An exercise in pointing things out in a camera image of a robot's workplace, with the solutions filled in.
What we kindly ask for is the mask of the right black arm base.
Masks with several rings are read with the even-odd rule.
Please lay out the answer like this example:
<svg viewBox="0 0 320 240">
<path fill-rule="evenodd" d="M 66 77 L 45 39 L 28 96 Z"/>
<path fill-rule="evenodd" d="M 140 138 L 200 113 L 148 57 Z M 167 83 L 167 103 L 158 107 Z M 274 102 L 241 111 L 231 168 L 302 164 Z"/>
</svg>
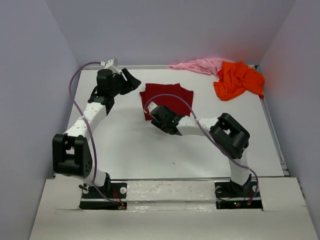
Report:
<svg viewBox="0 0 320 240">
<path fill-rule="evenodd" d="M 217 210 L 263 210 L 257 180 L 252 179 L 251 175 L 243 186 L 231 180 L 216 181 L 214 183 L 214 196 Z"/>
</svg>

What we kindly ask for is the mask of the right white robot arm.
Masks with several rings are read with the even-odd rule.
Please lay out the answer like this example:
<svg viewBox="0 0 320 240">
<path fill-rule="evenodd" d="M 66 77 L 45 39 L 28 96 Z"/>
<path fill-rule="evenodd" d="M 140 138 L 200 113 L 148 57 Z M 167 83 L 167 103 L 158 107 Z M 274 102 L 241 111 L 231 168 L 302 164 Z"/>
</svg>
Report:
<svg viewBox="0 0 320 240">
<path fill-rule="evenodd" d="M 247 159 L 250 134 L 230 114 L 223 113 L 216 118 L 191 118 L 154 102 L 147 106 L 146 111 L 152 117 L 151 123 L 167 134 L 208 137 L 228 158 L 231 192 L 242 196 L 248 191 L 252 179 Z"/>
</svg>

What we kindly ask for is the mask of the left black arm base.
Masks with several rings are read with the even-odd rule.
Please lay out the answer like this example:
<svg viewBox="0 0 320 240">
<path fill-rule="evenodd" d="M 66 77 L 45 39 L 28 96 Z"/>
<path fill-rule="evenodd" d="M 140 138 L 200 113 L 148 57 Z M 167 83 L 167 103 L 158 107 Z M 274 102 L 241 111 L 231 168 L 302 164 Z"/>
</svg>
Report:
<svg viewBox="0 0 320 240">
<path fill-rule="evenodd" d="M 107 186 L 94 187 L 86 183 L 81 189 L 79 208 L 81 210 L 126 210 L 128 184 L 124 181 L 109 181 Z"/>
</svg>

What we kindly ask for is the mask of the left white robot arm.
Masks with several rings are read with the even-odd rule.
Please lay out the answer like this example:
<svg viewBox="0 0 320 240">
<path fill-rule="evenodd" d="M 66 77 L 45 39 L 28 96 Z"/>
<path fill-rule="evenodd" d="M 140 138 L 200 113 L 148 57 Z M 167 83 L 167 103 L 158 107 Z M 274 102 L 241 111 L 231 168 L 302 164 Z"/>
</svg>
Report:
<svg viewBox="0 0 320 240">
<path fill-rule="evenodd" d="M 110 113 L 115 97 L 136 90 L 141 81 L 124 68 L 121 71 L 101 69 L 97 72 L 96 86 L 80 117 L 63 134 L 52 139 L 53 171 L 56 174 L 82 180 L 93 187 L 97 196 L 110 194 L 111 178 L 98 169 L 98 156 L 93 139 L 94 130 Z"/>
</svg>

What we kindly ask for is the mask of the dark red t shirt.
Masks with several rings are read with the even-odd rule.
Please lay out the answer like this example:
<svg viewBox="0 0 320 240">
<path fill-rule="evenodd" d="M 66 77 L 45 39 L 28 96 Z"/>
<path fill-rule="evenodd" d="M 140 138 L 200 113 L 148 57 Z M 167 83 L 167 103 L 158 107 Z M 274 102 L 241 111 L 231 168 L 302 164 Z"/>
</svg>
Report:
<svg viewBox="0 0 320 240">
<path fill-rule="evenodd" d="M 187 104 L 192 107 L 194 92 L 192 90 L 188 90 L 183 88 L 179 83 L 176 84 L 157 84 L 157 83 L 146 83 L 145 90 L 140 93 L 142 107 L 154 96 L 162 95 L 162 94 L 170 94 L 177 96 L 183 99 Z M 191 111 L 183 103 L 176 97 L 173 96 L 159 96 L 152 100 L 159 106 L 166 106 L 170 110 L 174 111 L 179 115 L 187 115 L 190 116 Z"/>
</svg>

